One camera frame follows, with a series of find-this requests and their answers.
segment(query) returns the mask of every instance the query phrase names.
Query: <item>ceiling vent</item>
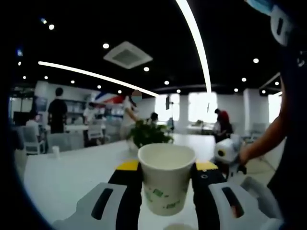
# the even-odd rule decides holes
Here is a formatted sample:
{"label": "ceiling vent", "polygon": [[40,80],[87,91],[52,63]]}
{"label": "ceiling vent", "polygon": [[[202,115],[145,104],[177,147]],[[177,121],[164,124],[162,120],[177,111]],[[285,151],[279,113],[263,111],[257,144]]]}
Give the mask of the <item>ceiling vent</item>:
{"label": "ceiling vent", "polygon": [[113,48],[104,56],[104,60],[110,61],[125,69],[142,65],[153,58],[140,50],[130,42],[123,42]]}

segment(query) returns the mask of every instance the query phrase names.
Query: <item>black ceiling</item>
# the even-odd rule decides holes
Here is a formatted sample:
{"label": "black ceiling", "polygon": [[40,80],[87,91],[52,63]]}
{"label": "black ceiling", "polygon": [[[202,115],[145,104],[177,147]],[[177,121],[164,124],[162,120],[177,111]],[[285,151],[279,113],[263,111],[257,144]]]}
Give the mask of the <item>black ceiling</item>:
{"label": "black ceiling", "polygon": [[[279,71],[278,44],[266,15],[256,12],[244,1],[189,0],[203,40],[213,91],[233,93],[247,87],[259,88]],[[103,1],[65,5],[47,2],[35,12],[27,11],[17,27],[15,78],[35,83],[44,80],[58,84],[104,91],[122,86],[67,70],[39,66],[38,61],[62,64],[112,77],[151,91],[204,84],[204,76],[195,43],[186,20],[175,0]],[[129,41],[153,57],[153,61],[124,69],[103,60],[103,56],[123,41]],[[109,49],[102,44],[109,43]],[[201,91],[204,87],[182,89]]]}

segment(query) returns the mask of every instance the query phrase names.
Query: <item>paper cup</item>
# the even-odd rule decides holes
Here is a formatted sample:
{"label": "paper cup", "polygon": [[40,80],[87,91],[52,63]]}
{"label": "paper cup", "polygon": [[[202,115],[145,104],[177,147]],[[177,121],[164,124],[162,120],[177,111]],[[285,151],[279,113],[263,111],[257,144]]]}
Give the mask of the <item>paper cup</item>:
{"label": "paper cup", "polygon": [[60,158],[59,156],[59,146],[52,146],[52,152],[54,153],[54,155],[56,156],[56,158]]}
{"label": "paper cup", "polygon": [[160,216],[171,216],[184,206],[195,162],[192,149],[173,144],[149,144],[138,152],[148,208]]}

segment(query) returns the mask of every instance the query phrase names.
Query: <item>desk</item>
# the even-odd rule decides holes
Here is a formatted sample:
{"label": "desk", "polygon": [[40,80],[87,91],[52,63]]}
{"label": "desk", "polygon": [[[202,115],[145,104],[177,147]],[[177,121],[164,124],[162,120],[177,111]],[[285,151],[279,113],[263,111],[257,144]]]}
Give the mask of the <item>desk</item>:
{"label": "desk", "polygon": [[[174,143],[194,149],[201,161],[213,157],[212,136],[174,134]],[[107,182],[122,162],[135,159],[125,141],[114,142],[61,153],[29,156],[24,173],[25,189],[42,216],[53,223],[71,216],[77,202],[100,182]],[[191,183],[184,209],[171,217],[150,212],[143,201],[139,218],[140,230],[163,230],[170,224],[186,224],[197,229]]]}
{"label": "desk", "polygon": [[[101,125],[101,129],[105,129],[106,126],[105,125]],[[45,126],[46,131],[50,131],[50,126],[46,125]],[[84,130],[88,130],[88,126],[87,125],[66,125],[65,126],[65,131],[84,131]]]}

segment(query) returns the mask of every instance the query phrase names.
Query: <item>cup rim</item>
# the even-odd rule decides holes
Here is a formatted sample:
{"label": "cup rim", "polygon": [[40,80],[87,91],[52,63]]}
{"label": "cup rim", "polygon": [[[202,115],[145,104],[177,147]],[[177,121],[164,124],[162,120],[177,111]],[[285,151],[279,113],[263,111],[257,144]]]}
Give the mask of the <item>cup rim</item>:
{"label": "cup rim", "polygon": [[[186,164],[183,164],[183,165],[180,166],[180,167],[176,167],[176,168],[173,168],[173,169],[160,169],[160,168],[157,168],[157,167],[154,167],[154,166],[151,166],[151,165],[147,164],[146,162],[143,161],[142,158],[140,158],[140,150],[141,150],[142,148],[146,147],[146,146],[149,146],[149,145],[172,145],[172,146],[185,147],[185,148],[188,148],[188,149],[192,150],[193,153],[194,153],[194,156],[193,156],[193,159],[192,159],[192,160],[190,160],[190,161],[189,161],[188,163],[186,163]],[[144,145],[144,146],[142,146],[142,147],[139,148],[139,151],[138,151],[138,159],[139,159],[139,161],[140,161],[141,164],[146,165],[148,168],[155,169],[155,170],[159,170],[159,171],[174,171],[174,170],[183,169],[183,168],[187,167],[188,165],[193,164],[193,163],[196,161],[196,154],[195,154],[194,149],[192,149],[192,148],[190,148],[190,147],[188,147],[188,146],[185,146],[185,145],[174,145],[174,144],[169,144],[169,143],[152,143],[152,144]]]}

